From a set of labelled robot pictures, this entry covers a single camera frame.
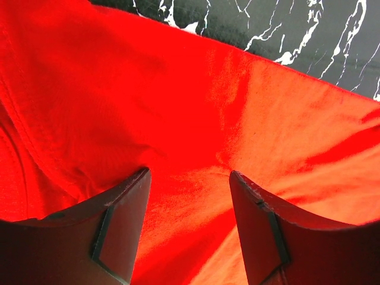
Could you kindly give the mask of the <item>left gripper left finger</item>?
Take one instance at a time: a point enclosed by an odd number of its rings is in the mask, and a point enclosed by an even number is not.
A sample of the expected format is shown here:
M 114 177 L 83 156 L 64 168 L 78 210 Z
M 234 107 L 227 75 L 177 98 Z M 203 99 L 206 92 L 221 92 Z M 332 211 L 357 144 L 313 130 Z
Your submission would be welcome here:
M 1 283 L 129 284 L 150 188 L 143 168 L 44 219 L 1 221 Z

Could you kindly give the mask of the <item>red t shirt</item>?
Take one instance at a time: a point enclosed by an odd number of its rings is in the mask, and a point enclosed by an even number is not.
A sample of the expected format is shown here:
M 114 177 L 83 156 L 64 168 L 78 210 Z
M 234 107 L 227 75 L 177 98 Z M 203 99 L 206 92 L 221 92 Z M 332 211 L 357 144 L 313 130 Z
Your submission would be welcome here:
M 147 166 L 134 284 L 246 284 L 228 177 L 379 219 L 379 103 L 88 1 L 1 2 L 1 218 L 43 218 Z

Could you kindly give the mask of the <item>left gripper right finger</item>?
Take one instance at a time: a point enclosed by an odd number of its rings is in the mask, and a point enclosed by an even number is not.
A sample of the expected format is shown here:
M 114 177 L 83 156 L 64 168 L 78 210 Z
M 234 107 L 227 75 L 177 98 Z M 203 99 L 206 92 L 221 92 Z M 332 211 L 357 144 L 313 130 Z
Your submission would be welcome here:
M 249 284 L 378 284 L 379 222 L 310 213 L 234 171 L 233 209 Z

